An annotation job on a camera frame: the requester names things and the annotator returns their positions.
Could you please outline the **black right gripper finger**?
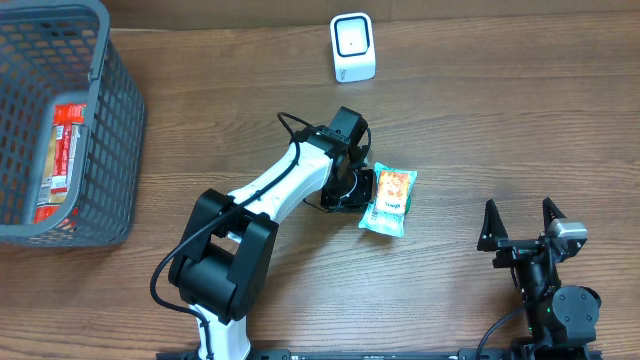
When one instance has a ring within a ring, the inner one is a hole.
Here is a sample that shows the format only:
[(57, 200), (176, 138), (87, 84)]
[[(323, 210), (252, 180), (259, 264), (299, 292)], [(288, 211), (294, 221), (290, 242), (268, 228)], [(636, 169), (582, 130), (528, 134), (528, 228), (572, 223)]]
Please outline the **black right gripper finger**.
[(548, 232), (551, 223), (556, 219), (565, 218), (565, 215), (559, 210), (555, 203), (546, 197), (542, 202), (544, 231)]
[(496, 203), (493, 199), (489, 199), (485, 204), (483, 226), (479, 235), (477, 250), (495, 252), (503, 246), (503, 242), (508, 240), (508, 233), (501, 220)]

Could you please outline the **teal orange snack packet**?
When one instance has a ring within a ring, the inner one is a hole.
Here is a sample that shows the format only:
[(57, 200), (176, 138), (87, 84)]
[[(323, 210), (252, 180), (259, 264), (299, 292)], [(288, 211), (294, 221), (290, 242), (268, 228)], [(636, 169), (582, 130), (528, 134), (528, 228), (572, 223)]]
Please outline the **teal orange snack packet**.
[(404, 220), (410, 209), (411, 192), (418, 172), (376, 163), (374, 173), (374, 201), (367, 206), (358, 227), (382, 235), (403, 237)]

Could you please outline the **long red orange spaghetti pack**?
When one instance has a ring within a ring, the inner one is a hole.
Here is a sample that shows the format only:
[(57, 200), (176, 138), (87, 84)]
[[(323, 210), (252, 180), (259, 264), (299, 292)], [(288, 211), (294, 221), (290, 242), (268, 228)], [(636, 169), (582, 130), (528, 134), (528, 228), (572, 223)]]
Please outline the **long red orange spaghetti pack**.
[(84, 103), (54, 107), (52, 131), (34, 215), (35, 223), (51, 217), (66, 200), (85, 111)]

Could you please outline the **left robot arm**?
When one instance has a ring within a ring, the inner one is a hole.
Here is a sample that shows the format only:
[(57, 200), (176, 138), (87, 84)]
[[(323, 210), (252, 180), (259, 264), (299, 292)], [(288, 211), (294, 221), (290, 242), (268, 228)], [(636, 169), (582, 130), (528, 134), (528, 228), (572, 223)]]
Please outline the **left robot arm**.
[(183, 359), (246, 359), (246, 316), (264, 286), (280, 223), (319, 193), (326, 213), (363, 212), (375, 173), (366, 162), (371, 130), (341, 107), (329, 125), (305, 124), (287, 152), (246, 186), (228, 194), (208, 189), (197, 199), (179, 245), (157, 267), (195, 317), (200, 344)]

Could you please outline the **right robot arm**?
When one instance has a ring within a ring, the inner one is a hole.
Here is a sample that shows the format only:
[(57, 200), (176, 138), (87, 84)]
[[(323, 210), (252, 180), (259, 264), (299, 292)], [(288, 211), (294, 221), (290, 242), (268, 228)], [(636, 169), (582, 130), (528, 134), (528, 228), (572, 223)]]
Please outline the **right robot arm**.
[(503, 324), (523, 314), (529, 335), (515, 338), (509, 348), (496, 354), (502, 359), (600, 359), (588, 344), (596, 340), (596, 323), (602, 300), (585, 286), (566, 285), (557, 265), (576, 256), (588, 240), (586, 226), (567, 218), (550, 198), (542, 202), (544, 230), (537, 238), (509, 237), (495, 202), (485, 204), (477, 249), (494, 255), (495, 268), (510, 270), (522, 305), (494, 323), (475, 351), (487, 359), (484, 349), (489, 337)]

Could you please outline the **white barcode scanner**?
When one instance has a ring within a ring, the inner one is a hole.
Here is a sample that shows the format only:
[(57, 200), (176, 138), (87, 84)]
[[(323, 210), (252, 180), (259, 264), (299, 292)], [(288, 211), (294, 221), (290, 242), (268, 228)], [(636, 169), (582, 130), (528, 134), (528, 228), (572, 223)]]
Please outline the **white barcode scanner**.
[(372, 79), (376, 74), (376, 52), (371, 18), (364, 12), (337, 15), (329, 30), (336, 81)]

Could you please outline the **grey plastic mesh basket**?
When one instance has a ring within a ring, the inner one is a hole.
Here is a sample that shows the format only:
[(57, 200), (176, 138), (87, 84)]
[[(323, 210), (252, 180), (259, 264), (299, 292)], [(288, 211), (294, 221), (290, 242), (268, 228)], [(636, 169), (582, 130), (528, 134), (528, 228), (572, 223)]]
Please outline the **grey plastic mesh basket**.
[[(56, 106), (85, 105), (71, 184), (35, 222)], [(1, 240), (108, 246), (131, 229), (147, 111), (99, 1), (1, 5)]]

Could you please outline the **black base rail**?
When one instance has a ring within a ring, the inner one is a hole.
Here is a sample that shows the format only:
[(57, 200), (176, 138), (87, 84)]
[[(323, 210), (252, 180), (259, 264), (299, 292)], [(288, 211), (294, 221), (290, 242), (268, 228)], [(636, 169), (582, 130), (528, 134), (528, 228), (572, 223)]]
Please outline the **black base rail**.
[[(200, 359), (197, 350), (186, 352), (156, 353), (157, 360), (196, 360)], [(251, 350), (247, 360), (472, 360), (476, 359), (476, 349), (462, 348), (456, 352), (291, 352), (287, 349)], [(516, 359), (506, 349), (488, 348), (482, 350), (480, 359), (507, 360)], [(590, 351), (586, 359), (601, 360), (601, 351)]]

